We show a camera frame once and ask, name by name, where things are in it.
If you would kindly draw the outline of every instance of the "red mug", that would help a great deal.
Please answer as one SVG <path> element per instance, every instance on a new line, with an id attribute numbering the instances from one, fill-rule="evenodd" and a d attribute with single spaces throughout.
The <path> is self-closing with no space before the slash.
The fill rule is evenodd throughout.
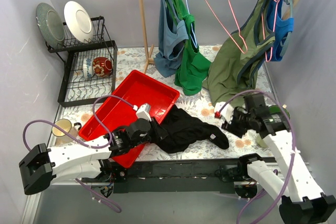
<path id="1" fill-rule="evenodd" d="M 106 57 L 97 57 L 93 60 L 92 68 L 99 77 L 109 76 L 113 70 L 112 62 Z"/>

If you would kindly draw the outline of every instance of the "gray floor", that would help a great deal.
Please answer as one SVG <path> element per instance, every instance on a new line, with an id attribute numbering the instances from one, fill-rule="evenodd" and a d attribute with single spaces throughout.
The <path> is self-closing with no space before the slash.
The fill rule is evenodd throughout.
<path id="1" fill-rule="evenodd" d="M 129 193 L 112 197 L 123 208 L 121 214 L 91 200 L 89 193 L 81 186 L 51 186 L 42 193 L 34 224 L 234 224 L 245 204 L 241 200 L 223 198 L 212 192 Z M 271 203 L 268 195 L 257 200 L 246 210 L 240 223 L 250 223 Z M 283 224 L 278 209 L 260 223 Z"/>

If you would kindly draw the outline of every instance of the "wooden stand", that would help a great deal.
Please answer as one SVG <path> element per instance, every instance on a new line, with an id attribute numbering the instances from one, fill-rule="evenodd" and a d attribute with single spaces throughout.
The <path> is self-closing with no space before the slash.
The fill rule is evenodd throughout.
<path id="1" fill-rule="evenodd" d="M 149 64 L 154 64 L 154 59 L 152 58 L 154 45 L 151 46 L 151 49 L 148 53 L 146 20 L 145 20 L 145 10 L 144 10 L 144 6 L 143 6 L 143 0 L 139 0 L 139 6 L 140 6 L 140 15 L 141 15 L 141 22 L 142 22 L 143 42 L 144 42 L 145 54 L 146 54 L 146 65 L 145 65 L 145 68 L 144 68 L 143 72 L 146 73 L 148 65 Z"/>

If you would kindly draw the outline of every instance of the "floral tablecloth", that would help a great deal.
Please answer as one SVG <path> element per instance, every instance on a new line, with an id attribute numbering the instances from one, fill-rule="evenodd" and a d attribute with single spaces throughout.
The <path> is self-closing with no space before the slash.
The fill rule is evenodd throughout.
<path id="1" fill-rule="evenodd" d="M 220 46 L 200 46 L 200 52 L 213 61 Z M 154 48 L 153 56 L 158 52 Z M 118 50 L 117 61 L 117 78 L 116 87 L 125 79 L 125 77 L 134 69 L 143 71 L 145 65 L 144 48 L 121 48 Z M 168 78 L 162 77 L 156 70 L 155 65 L 149 65 L 147 75 L 161 81 L 168 86 L 177 89 L 180 92 L 180 97 L 176 102 L 178 108 L 184 109 L 192 116 L 200 118 L 202 121 L 221 126 L 223 120 L 214 118 L 214 107 L 211 104 L 209 92 L 202 89 L 200 93 L 192 96 L 183 94 L 182 88 L 174 85 L 175 76 Z M 267 80 L 264 69 L 261 68 L 258 73 L 257 89 L 271 93 L 271 88 Z M 73 123 L 81 122 L 85 124 L 92 116 L 92 106 L 76 106 L 66 108 L 63 111 L 61 118 L 67 118 Z M 257 153 L 262 157 L 272 156 L 268 148 L 261 148 L 256 144 L 257 134 L 254 131 L 248 133 L 239 139 L 230 133 L 224 132 L 230 142 L 230 147 L 227 150 L 222 150 L 208 140 L 197 141 L 191 144 L 184 152 L 176 154 L 168 154 L 162 151 L 155 144 L 147 144 L 138 157 L 137 161 L 154 161 L 154 160 L 170 160 L 170 159 L 210 159 L 210 158 L 237 158 L 245 154 Z M 55 141 L 56 146 L 65 145 L 60 141 Z"/>

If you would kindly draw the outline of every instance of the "hanging clothes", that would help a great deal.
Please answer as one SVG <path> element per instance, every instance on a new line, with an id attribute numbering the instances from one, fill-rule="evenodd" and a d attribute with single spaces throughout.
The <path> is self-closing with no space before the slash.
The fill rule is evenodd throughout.
<path id="1" fill-rule="evenodd" d="M 282 3 L 284 0 L 280 0 L 278 4 L 278 11 L 276 16 L 275 24 L 275 42 L 273 45 L 273 55 L 271 61 L 281 61 L 282 57 L 285 55 L 288 44 L 285 47 L 282 47 L 280 43 L 284 43 L 289 32 L 292 32 L 294 29 L 294 18 L 288 18 L 283 20 L 281 18 Z M 267 25 L 270 29 L 273 30 L 275 11 L 277 3 L 271 1 L 268 6 L 267 11 Z"/>
<path id="2" fill-rule="evenodd" d="M 209 76 L 203 82 L 203 86 L 209 89 L 211 102 L 229 100 L 235 94 L 255 89 L 258 77 L 258 69 L 265 60 L 265 52 L 273 46 L 275 33 L 266 29 L 266 39 L 260 39 L 262 31 L 261 15 L 266 17 L 271 0 L 258 0 L 253 12 L 240 29 L 240 34 L 245 39 L 248 50 L 243 54 L 231 38 L 228 38 L 219 50 L 214 62 L 209 69 Z M 238 31 L 233 32 L 232 37 L 243 47 L 243 40 Z M 244 103 L 243 98 L 232 101 L 232 106 Z"/>
<path id="3" fill-rule="evenodd" d="M 167 153 L 183 152 L 190 144 L 208 139 L 219 148 L 229 148 L 226 135 L 216 125 L 202 122 L 173 105 L 160 124 L 168 136 L 155 143 Z"/>
<path id="4" fill-rule="evenodd" d="M 154 63 L 163 77 L 175 74 L 181 65 L 185 40 L 188 40 L 185 22 L 178 18 L 173 1 L 161 0 L 159 53 Z"/>
<path id="5" fill-rule="evenodd" d="M 192 43 L 192 26 L 195 18 L 189 14 L 182 0 L 173 0 L 174 7 L 180 19 L 186 25 L 188 40 L 184 44 L 181 66 L 176 71 L 175 85 L 182 87 L 185 95 L 194 95 L 202 89 L 202 82 L 208 75 L 211 62 L 206 59 Z"/>

